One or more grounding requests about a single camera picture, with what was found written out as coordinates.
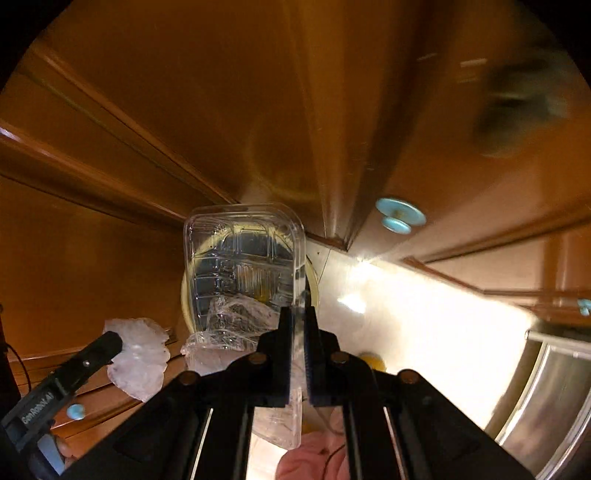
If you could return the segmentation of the clear plastic bag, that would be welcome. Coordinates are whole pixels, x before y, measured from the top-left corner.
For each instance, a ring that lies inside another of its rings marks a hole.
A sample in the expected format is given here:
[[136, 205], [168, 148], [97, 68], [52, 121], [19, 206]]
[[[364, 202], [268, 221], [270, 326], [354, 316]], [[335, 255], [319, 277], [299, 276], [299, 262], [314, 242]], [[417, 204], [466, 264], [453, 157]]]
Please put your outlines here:
[[[181, 346], [186, 367], [204, 376], [256, 351], [259, 337], [276, 329], [280, 312], [245, 295], [219, 296], [209, 304], [205, 327], [190, 334]], [[148, 401], [163, 386], [171, 354], [168, 334], [147, 318], [112, 319], [104, 332], [122, 340], [122, 350], [107, 367], [109, 380], [128, 396]]]

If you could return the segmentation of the cream round trash bin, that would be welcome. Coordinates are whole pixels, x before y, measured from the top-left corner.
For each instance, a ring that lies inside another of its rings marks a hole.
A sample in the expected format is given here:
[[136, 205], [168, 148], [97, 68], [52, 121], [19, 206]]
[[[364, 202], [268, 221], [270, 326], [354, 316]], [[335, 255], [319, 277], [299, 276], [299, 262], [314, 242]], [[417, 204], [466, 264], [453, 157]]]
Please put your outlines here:
[[190, 333], [204, 329], [206, 320], [202, 318], [206, 317], [211, 299], [219, 295], [246, 296], [274, 310], [290, 304], [287, 295], [291, 294], [293, 278], [283, 277], [280, 271], [270, 270], [269, 267], [238, 266], [236, 272], [228, 270], [229, 283], [222, 285], [221, 276], [205, 267], [204, 273], [197, 274], [197, 287], [193, 287], [187, 281], [187, 275], [195, 275], [200, 264], [198, 259], [194, 260], [184, 271], [180, 284], [181, 312]]

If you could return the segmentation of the light blue cabinet knob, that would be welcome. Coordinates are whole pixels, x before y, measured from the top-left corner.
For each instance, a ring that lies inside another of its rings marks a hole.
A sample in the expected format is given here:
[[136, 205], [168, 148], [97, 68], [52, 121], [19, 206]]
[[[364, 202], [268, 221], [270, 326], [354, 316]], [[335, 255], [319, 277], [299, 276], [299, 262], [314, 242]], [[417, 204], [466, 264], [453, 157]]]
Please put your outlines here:
[[403, 200], [381, 198], [377, 200], [376, 208], [383, 215], [382, 225], [399, 235], [411, 234], [414, 227], [422, 227], [427, 223], [420, 209]]
[[578, 299], [577, 305], [582, 316], [588, 317], [591, 315], [591, 300], [590, 299]]

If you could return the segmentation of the right pink trouser leg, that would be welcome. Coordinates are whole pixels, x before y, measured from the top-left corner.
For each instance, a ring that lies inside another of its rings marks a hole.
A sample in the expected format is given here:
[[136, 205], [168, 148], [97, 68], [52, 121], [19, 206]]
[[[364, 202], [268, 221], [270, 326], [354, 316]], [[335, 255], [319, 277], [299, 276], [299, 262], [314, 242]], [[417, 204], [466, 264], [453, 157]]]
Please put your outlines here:
[[349, 460], [342, 410], [332, 411], [329, 429], [301, 436], [301, 445], [288, 450], [276, 466], [276, 479], [349, 480]]

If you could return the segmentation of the clear plastic food tray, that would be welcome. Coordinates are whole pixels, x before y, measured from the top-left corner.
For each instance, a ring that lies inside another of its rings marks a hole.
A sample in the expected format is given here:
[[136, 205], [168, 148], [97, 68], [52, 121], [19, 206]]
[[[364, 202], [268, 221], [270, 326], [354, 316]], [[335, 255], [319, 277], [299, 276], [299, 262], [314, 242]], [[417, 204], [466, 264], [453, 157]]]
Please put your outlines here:
[[290, 450], [301, 442], [304, 382], [305, 238], [300, 219], [277, 204], [195, 209], [184, 224], [181, 310], [189, 330], [181, 353], [199, 374], [221, 371], [256, 350], [294, 313], [290, 402], [256, 409], [257, 437]]

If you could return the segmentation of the stainless steel sink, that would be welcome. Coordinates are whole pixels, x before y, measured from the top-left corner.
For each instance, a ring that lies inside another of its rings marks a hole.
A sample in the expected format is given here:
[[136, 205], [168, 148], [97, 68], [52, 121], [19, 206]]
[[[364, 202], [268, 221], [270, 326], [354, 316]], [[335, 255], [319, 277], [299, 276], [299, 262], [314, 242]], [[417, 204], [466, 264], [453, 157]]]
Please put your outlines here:
[[538, 479], [588, 479], [590, 329], [528, 330], [485, 431]]

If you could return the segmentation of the light blue drawer knob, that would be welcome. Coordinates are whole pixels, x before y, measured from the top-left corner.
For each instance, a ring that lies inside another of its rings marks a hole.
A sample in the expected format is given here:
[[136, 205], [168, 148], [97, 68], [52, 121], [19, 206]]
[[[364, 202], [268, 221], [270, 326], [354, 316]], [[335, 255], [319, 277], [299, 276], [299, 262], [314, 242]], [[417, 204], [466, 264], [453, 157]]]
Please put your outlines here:
[[81, 421], [86, 417], [86, 408], [81, 403], [73, 403], [67, 407], [66, 415], [73, 421]]

